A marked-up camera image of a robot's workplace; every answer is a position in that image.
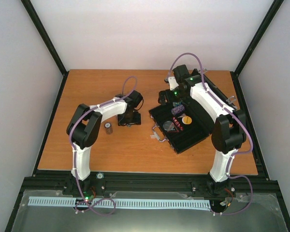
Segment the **brown chip stack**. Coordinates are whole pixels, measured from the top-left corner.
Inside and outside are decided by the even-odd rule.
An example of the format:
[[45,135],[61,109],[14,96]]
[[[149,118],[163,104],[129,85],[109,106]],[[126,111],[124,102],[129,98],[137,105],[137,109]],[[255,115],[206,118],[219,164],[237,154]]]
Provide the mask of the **brown chip stack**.
[[113,127],[112,127],[111,123],[109,123],[109,122],[105,123],[104,128],[105,128],[106,134],[113,133]]

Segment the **white dealer button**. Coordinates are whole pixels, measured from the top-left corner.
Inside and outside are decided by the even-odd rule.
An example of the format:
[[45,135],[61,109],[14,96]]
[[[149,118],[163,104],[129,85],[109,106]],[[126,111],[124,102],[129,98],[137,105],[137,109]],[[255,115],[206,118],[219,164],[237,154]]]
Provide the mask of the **white dealer button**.
[[185,125],[189,125],[192,123],[192,118],[189,117],[189,116],[183,116],[182,117],[182,122],[185,124]]

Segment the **black poker set case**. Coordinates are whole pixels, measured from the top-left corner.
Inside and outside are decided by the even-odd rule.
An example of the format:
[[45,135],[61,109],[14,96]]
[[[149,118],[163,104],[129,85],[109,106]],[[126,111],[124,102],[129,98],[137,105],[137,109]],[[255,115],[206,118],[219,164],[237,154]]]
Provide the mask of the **black poker set case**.
[[[164,140],[168,141],[177,154],[205,140],[214,129],[215,120],[211,117],[212,114],[203,107],[198,99],[194,97],[193,99],[201,105],[201,108],[189,108],[182,102],[176,102],[167,105],[159,104],[159,106],[149,110],[150,116],[165,136]],[[174,116],[171,110],[179,105],[183,105],[185,110]],[[185,125],[182,122],[183,116],[191,117],[192,123]],[[166,121],[172,121],[179,132],[166,132],[163,128],[163,123]]]

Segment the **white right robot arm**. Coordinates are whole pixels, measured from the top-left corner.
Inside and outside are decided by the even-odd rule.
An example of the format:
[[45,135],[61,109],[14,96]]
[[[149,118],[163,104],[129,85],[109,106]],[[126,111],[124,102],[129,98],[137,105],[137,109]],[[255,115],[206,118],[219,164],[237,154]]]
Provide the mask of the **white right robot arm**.
[[179,154],[211,137],[215,148],[209,183],[224,183],[234,154],[246,141],[246,115],[200,71],[186,65],[171,70],[169,88],[159,92],[159,106],[150,116],[174,151]]

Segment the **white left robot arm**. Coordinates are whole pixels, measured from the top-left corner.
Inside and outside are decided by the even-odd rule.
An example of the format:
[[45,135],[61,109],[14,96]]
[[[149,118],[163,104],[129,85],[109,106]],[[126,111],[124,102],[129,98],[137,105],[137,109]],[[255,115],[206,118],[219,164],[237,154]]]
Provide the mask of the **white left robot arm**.
[[98,138],[101,123],[116,116],[119,126],[140,125],[141,114],[137,107],[143,103],[141,93],[133,90],[129,95],[119,94],[101,104],[77,107],[66,132],[73,150],[71,173],[77,179],[73,187],[79,194],[87,194],[91,189],[91,182],[86,179],[90,175],[90,151]]

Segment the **black aluminium frame rail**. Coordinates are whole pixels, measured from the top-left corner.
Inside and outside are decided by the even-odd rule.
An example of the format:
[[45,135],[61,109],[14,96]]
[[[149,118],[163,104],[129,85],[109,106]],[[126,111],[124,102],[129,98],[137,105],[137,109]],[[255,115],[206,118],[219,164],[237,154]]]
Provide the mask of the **black aluminium frame rail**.
[[102,179],[98,179],[95,173],[80,182],[80,188],[71,174],[67,173],[37,173],[35,176],[26,177],[21,186],[25,190],[61,190],[64,195],[79,197],[103,196],[110,193],[123,192],[176,192],[185,193],[188,196],[213,199],[209,195],[207,175],[177,175],[177,174],[129,174],[129,173],[105,173]]

